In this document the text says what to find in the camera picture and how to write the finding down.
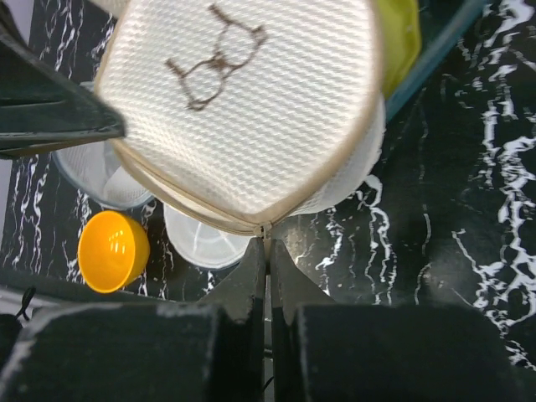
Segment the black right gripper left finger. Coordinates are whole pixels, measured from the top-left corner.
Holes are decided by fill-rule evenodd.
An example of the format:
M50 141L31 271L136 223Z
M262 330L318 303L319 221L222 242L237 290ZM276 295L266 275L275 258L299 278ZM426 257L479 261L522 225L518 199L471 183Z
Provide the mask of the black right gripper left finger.
M260 238L250 240L240 263L198 304L222 307L234 322L263 320L265 304L265 246Z

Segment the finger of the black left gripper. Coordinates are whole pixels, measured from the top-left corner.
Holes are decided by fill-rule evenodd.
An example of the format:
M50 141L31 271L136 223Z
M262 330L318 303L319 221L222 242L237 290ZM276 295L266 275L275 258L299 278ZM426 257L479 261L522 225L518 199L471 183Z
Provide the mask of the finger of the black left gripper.
M1 5L1 157L125 136L120 114L39 60Z

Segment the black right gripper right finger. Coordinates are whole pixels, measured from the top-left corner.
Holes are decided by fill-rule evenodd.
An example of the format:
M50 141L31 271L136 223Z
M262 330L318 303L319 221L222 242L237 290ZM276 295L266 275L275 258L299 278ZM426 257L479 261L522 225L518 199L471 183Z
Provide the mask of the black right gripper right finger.
M301 305L331 305L335 301L299 270L282 240L271 241L271 302L280 310L284 323L291 325Z

